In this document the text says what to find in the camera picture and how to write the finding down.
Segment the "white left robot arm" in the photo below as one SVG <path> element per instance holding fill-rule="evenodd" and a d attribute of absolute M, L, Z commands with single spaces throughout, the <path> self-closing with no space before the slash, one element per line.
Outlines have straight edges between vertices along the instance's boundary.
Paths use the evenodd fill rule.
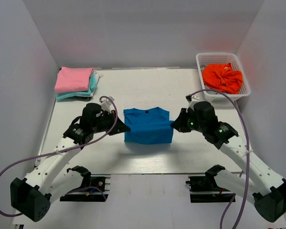
<path fill-rule="evenodd" d="M 88 169 L 66 166 L 88 143 L 95 142 L 94 134 L 115 135 L 129 131 L 130 128 L 119 119 L 112 98 L 103 97 L 99 104 L 86 104 L 82 115 L 76 117 L 63 133 L 54 155 L 46 156 L 23 179 L 12 181 L 12 207 L 32 221 L 40 221 L 60 197 L 72 190 L 91 187 Z"/>

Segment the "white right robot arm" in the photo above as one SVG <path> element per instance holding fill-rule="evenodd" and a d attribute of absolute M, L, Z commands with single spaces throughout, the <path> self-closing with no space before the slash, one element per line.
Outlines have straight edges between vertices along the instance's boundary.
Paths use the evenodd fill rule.
<path fill-rule="evenodd" d="M 171 127 L 180 133 L 202 133 L 207 142 L 231 158 L 249 178 L 246 182 L 225 167 L 215 165 L 205 172 L 205 187 L 211 190 L 225 188 L 239 196 L 247 194 L 246 200 L 269 222 L 275 222 L 286 213 L 286 179 L 247 150 L 247 144 L 238 132 L 218 120 L 209 102 L 191 102 L 181 109 Z"/>

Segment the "grey t shirt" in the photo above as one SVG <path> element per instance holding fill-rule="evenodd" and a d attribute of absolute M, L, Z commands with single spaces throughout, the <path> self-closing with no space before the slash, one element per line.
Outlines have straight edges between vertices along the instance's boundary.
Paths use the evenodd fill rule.
<path fill-rule="evenodd" d="M 219 91 L 217 89 L 210 88 L 206 84 L 204 85 L 204 89 L 205 89 L 206 93 L 212 94 L 212 95 L 215 95 L 215 94 L 228 94 L 227 92 L 221 92 L 221 91 Z"/>

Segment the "white plastic laundry basket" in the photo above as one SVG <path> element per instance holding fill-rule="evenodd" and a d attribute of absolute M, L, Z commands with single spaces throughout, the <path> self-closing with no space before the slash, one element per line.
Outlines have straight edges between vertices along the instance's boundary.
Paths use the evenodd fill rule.
<path fill-rule="evenodd" d="M 238 57 L 227 52 L 204 52 L 196 55 L 204 98 L 222 102 L 228 95 L 233 101 L 250 95 L 251 90 Z"/>

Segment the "folded mint t shirt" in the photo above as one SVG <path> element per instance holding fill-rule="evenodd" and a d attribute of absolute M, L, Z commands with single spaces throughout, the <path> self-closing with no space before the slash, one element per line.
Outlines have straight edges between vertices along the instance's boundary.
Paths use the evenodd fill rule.
<path fill-rule="evenodd" d="M 82 98 L 93 97 L 94 91 L 98 84 L 98 80 L 99 80 L 99 74 L 97 73 L 96 70 L 94 70 L 89 79 L 88 90 L 81 92 L 67 92 L 67 93 L 56 94 L 56 100 L 60 101 L 72 97 L 82 97 Z"/>

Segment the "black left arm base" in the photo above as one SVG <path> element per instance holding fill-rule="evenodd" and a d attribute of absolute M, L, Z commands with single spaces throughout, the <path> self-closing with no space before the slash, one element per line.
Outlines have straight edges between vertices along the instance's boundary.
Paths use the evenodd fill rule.
<path fill-rule="evenodd" d="M 91 175 L 90 186 L 80 191 L 68 193 L 59 199 L 60 202 L 105 202 L 109 196 L 110 175 Z"/>

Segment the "orange t shirt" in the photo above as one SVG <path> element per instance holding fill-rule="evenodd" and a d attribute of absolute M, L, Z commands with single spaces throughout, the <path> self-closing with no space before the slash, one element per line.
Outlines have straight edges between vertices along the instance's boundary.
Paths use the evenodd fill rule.
<path fill-rule="evenodd" d="M 202 70 L 204 84 L 228 94 L 239 94 L 243 84 L 241 71 L 233 70 L 231 63 L 209 64 Z"/>

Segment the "blue t shirt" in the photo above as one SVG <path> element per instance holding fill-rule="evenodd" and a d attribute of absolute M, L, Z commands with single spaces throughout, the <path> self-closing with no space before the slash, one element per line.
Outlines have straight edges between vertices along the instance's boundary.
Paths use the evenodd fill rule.
<path fill-rule="evenodd" d="M 142 145 L 170 144 L 174 130 L 171 128 L 170 112 L 160 107 L 148 110 L 125 109 L 124 123 L 130 132 L 124 134 L 124 141 Z"/>

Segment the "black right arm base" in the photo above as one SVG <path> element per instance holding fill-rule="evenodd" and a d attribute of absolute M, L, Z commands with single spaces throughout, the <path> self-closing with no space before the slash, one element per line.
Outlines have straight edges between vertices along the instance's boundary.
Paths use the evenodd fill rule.
<path fill-rule="evenodd" d="M 189 176 L 185 183 L 189 187 L 191 203 L 228 203 L 234 195 L 224 188 L 208 187 L 205 176 Z"/>

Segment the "folded pink t shirt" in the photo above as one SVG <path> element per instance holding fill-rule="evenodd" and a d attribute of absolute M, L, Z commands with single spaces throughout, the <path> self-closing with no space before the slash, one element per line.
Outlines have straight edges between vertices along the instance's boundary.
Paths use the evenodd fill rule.
<path fill-rule="evenodd" d="M 87 91 L 93 68 L 62 67 L 57 74 L 54 90 L 57 94 Z"/>

